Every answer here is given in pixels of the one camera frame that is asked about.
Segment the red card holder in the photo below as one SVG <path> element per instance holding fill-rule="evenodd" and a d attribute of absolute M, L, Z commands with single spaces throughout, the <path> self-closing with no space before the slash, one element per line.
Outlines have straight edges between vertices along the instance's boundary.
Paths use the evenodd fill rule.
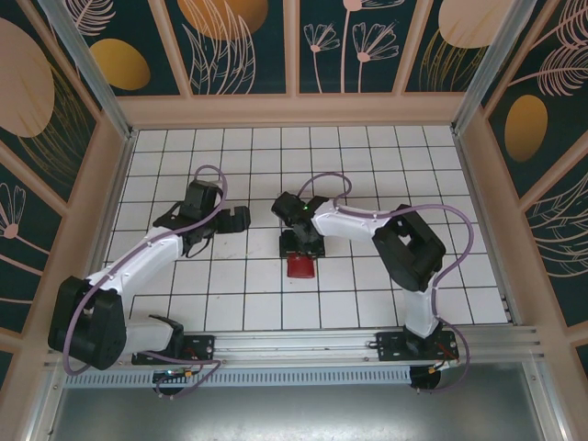
<path fill-rule="evenodd" d="M 314 259 L 305 254 L 289 254 L 287 257 L 287 277 L 295 279 L 315 278 Z"/>

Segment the aluminium table side rail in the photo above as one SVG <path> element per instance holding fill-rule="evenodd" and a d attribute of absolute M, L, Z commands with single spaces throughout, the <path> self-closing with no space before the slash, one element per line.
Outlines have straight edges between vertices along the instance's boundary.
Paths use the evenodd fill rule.
<path fill-rule="evenodd" d="M 97 129 L 91 139 L 70 211 L 70 274 L 78 279 L 86 278 L 104 264 L 133 145 L 133 137 L 122 136 L 106 126 Z"/>
<path fill-rule="evenodd" d="M 472 204 L 479 221 L 481 235 L 487 250 L 492 273 L 503 302 L 505 317 L 510 324 L 521 325 L 521 316 L 517 309 L 505 263 L 499 250 L 497 236 L 493 229 L 491 206 L 489 205 L 492 192 L 483 188 L 484 184 L 489 183 L 488 173 L 484 172 L 482 168 L 483 158 L 478 158 L 476 153 L 469 148 L 468 144 L 460 135 L 454 134 L 453 138 L 458 150 L 459 159 L 464 168 L 463 173 L 469 186 Z"/>

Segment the aluminium frame post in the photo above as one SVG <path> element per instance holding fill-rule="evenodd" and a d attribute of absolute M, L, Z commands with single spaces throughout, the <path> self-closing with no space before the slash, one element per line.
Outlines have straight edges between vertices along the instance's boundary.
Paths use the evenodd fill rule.
<path fill-rule="evenodd" d="M 128 140 L 132 133 L 131 125 L 84 38 L 71 20 L 66 6 L 61 0 L 39 0 L 39 4 L 117 132 Z"/>
<path fill-rule="evenodd" d="M 541 10 L 546 2 L 547 0 L 514 0 L 509 7 L 451 122 L 451 132 L 455 137 L 459 137 L 468 127 L 492 81 L 507 64 L 506 60 L 524 28 L 528 23 L 534 22 L 532 16 L 537 4 L 542 5 L 539 8 Z"/>

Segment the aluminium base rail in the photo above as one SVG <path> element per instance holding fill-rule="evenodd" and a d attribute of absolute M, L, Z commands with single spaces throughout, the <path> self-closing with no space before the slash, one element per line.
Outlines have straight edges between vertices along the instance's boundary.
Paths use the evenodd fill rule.
<path fill-rule="evenodd" d="M 382 362 L 400 366 L 432 366 L 447 362 L 452 367 L 467 363 L 502 363 L 541 359 L 545 355 L 535 328 L 513 325 L 461 326 L 452 331 L 459 359 L 433 361 L 380 361 L 373 342 L 377 333 L 401 332 L 400 328 L 328 331 L 219 332 L 215 336 L 214 357 L 227 365 L 246 367 L 302 367 Z M 196 335 L 203 333 L 184 333 Z M 115 364 L 132 365 L 130 355 Z M 72 370 L 87 366 L 74 358 Z"/>

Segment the grey metal panel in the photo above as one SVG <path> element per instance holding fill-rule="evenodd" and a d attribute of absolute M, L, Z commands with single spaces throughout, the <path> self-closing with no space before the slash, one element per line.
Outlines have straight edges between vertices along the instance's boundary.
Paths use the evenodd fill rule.
<path fill-rule="evenodd" d="M 547 441 L 526 391 L 405 386 L 68 390 L 42 441 Z"/>

